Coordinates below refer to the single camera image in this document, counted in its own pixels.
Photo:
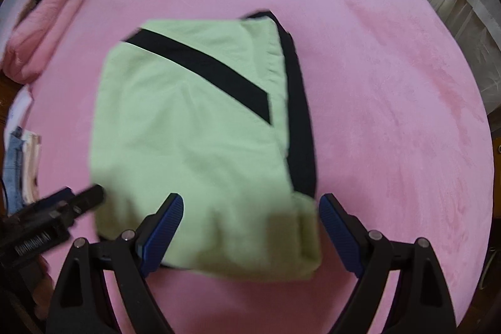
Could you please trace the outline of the left hand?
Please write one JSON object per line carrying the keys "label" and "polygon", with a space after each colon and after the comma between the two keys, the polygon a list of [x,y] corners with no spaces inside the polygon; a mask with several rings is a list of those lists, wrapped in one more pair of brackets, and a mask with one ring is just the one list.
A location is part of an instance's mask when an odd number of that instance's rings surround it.
{"label": "left hand", "polygon": [[32,291],[33,301],[36,304],[35,315],[40,320],[45,320],[49,315],[49,308],[54,293],[54,283],[49,275],[49,264],[44,257],[39,257],[38,266],[43,272],[43,278]]}

